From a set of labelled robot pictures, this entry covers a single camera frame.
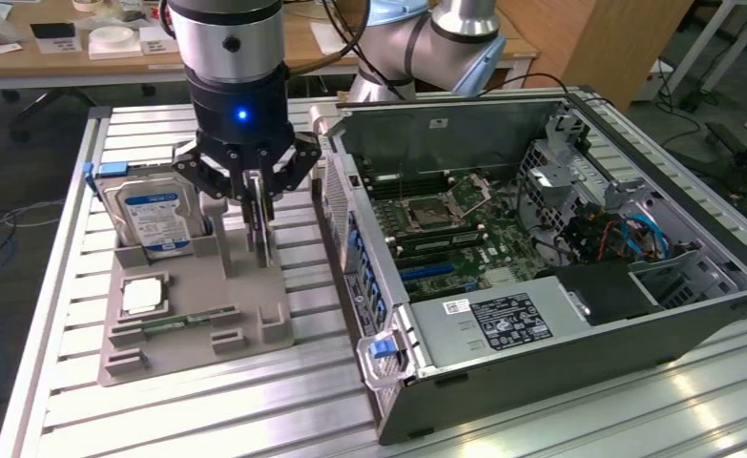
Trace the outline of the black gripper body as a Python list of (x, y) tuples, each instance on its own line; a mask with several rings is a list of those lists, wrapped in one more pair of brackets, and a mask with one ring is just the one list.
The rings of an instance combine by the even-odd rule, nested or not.
[(187, 73), (202, 153), (237, 174), (274, 165), (293, 144), (285, 71), (249, 82), (222, 82)]

